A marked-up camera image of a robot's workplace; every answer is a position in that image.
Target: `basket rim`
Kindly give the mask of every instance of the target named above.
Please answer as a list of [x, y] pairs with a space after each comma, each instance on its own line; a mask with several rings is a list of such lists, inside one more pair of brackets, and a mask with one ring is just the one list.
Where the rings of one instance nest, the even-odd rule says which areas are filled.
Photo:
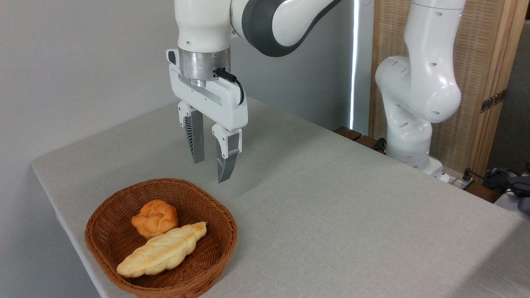
[[[226, 216], [226, 219], [228, 220], [232, 228], [232, 232], [229, 238], [229, 246], [226, 251], [222, 252], [222, 255], [218, 262], [216, 262], [214, 265], [212, 265], [208, 269], [204, 270], [202, 273], [194, 276], [193, 280], [188, 280], [188, 281], [176, 284], [176, 285], [160, 287], [160, 288], [138, 286], [138, 285], [134, 285], [128, 282], [122, 276], [120, 276], [116, 272], [116, 269], [112, 265], [110, 265], [110, 262], [105, 257], [102, 256], [98, 247], [95, 245], [93, 237], [92, 237], [93, 229], [94, 229], [94, 222], [96, 221], [96, 218], [94, 215], [98, 214], [101, 210], [104, 210], [105, 208], [107, 208], [107, 206], [109, 205], [109, 202], [114, 201], [123, 192], [126, 192], [130, 189], [141, 187], [146, 184], [153, 184], [153, 183], [158, 183], [162, 181], [169, 182], [169, 183], [185, 184], [193, 188], [195, 191], [199, 192], [205, 199], [207, 199], [208, 201], [213, 203], [217, 208], [219, 208], [219, 210], [222, 211], [224, 216]], [[103, 270], [103, 273], [105, 273], [105, 275], [107, 276], [107, 278], [110, 279], [116, 286], [118, 286], [119, 288], [121, 288], [122, 290], [126, 292], [134, 294], [134, 292], [130, 292], [128, 291], [128, 289], [135, 290], [135, 291], [141, 291], [141, 292], [169, 292], [176, 288], [179, 289], [179, 292], [187, 292], [187, 291], [193, 290], [197, 286], [197, 284], [202, 284], [202, 283], [209, 281], [219, 271], [220, 272], [224, 271], [224, 268], [226, 267], [226, 264], [228, 263], [230, 257], [232, 256], [232, 253], [235, 249], [235, 245], [237, 243], [237, 226], [236, 226], [234, 217], [223, 204], [221, 204], [219, 201], [213, 198], [209, 193], [205, 192], [203, 189], [196, 186], [192, 182], [183, 180], [183, 179], [177, 179], [177, 178], [155, 178], [155, 179], [142, 181], [142, 182], [133, 184], [131, 186], [128, 186], [126, 188], [120, 189], [116, 191], [114, 194], [112, 194], [110, 197], [108, 197], [105, 201], [103, 201], [96, 208], [92, 216], [87, 221], [86, 228], [85, 228], [85, 243], [90, 253], [96, 260], [96, 262], [100, 265], [100, 267], [103, 267], [103, 266], [106, 267], [107, 270], [111, 273], [112, 278], [111, 276], [109, 276], [109, 274], [107, 274], [107, 272], [105, 272], [103, 268], [101, 268]]]

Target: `round bun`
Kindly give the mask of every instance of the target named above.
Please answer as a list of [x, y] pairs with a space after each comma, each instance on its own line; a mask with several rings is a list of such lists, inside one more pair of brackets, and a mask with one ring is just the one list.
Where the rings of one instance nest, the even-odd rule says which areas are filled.
[[152, 200], [145, 204], [131, 223], [146, 239], [164, 234], [179, 223], [175, 207], [162, 200]]

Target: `light strip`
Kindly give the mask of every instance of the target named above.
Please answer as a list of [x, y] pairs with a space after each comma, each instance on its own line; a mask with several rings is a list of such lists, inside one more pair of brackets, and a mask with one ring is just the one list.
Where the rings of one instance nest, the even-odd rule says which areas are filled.
[[355, 107], [355, 78], [357, 75], [357, 56], [359, 55], [359, 1], [354, 1], [354, 36], [353, 36], [353, 57], [351, 63], [351, 99], [350, 99], [350, 129], [354, 128], [354, 107]]

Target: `table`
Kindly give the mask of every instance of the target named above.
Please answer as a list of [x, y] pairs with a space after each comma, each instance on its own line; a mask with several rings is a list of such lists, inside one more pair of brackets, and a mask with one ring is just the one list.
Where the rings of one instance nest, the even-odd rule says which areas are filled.
[[530, 223], [456, 187], [253, 99], [243, 152], [217, 183], [212, 122], [193, 164], [176, 104], [32, 164], [102, 297], [85, 224], [114, 192], [186, 179], [224, 204], [234, 254], [203, 297], [529, 297]]

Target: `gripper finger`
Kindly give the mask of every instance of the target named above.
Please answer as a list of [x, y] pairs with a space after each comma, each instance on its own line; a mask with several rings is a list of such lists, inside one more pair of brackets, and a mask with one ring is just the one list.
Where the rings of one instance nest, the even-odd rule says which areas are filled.
[[228, 180], [235, 168], [237, 154], [242, 149], [242, 130], [228, 131], [219, 124], [212, 129], [217, 155], [217, 182]]
[[184, 128], [194, 163], [205, 159], [204, 155], [204, 122], [202, 113], [189, 104], [179, 103], [180, 126]]

